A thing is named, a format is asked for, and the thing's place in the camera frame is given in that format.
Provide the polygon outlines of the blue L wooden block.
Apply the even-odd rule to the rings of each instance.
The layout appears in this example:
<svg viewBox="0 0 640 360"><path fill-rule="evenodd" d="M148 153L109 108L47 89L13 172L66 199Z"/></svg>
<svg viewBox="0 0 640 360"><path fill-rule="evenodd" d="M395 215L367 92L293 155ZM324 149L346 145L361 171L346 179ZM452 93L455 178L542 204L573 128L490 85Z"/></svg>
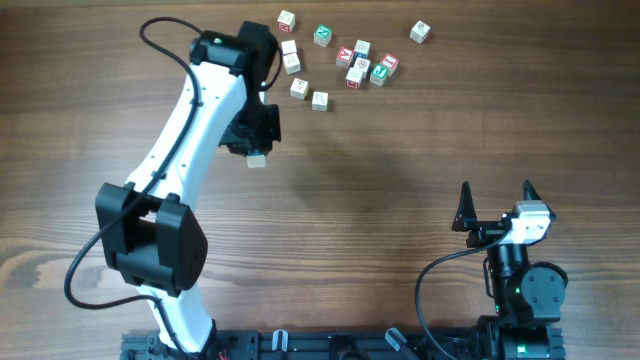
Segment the blue L wooden block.
<svg viewBox="0 0 640 360"><path fill-rule="evenodd" d="M248 155L246 160L247 166L251 169L266 167L266 156L263 154Z"/></svg>

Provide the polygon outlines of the wooden block yellow picture side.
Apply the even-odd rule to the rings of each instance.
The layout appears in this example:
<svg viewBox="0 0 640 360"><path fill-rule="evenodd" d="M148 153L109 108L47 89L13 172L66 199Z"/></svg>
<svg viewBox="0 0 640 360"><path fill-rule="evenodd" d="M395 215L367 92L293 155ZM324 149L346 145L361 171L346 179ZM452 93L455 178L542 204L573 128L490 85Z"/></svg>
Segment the wooden block yellow picture side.
<svg viewBox="0 0 640 360"><path fill-rule="evenodd" d="M326 92L315 91L312 96L312 110L327 112L329 103L329 94Z"/></svg>

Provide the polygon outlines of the wooden block letter M outline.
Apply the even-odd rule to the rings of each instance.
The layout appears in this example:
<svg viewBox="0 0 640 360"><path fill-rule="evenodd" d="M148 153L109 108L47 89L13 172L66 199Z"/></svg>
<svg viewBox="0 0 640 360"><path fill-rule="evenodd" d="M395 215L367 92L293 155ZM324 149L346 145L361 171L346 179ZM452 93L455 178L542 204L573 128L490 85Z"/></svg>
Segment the wooden block letter M outline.
<svg viewBox="0 0 640 360"><path fill-rule="evenodd" d="M283 64L287 74L291 75L301 71L301 61L296 53L283 56Z"/></svg>

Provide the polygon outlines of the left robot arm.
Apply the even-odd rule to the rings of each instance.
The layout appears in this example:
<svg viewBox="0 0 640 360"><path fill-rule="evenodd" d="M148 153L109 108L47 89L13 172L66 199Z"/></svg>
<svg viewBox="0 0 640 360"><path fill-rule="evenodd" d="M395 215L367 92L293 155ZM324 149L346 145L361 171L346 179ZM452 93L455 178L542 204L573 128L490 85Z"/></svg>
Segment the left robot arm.
<svg viewBox="0 0 640 360"><path fill-rule="evenodd" d="M210 356L216 325L197 280L208 241L194 208L218 147L262 167L281 139L279 108L267 104L282 51L266 25L237 35L201 31L187 78L160 137L124 185L104 184L95 206L106 264L136 287L160 327L148 350L177 359Z"/></svg>

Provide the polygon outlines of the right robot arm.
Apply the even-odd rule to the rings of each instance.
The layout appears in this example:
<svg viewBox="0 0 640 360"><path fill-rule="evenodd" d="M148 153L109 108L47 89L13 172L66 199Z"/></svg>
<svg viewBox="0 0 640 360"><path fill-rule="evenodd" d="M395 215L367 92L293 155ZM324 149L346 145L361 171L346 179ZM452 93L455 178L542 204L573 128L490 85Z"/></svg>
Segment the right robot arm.
<svg viewBox="0 0 640 360"><path fill-rule="evenodd" d="M496 314L478 319L481 357L560 360L566 350L554 324L561 318L568 275L553 263L532 263L528 257L528 249L546 238L556 215L529 181L523 183L523 196L499 220L480 221L465 182L452 230L468 234L469 249L487 253L483 276Z"/></svg>

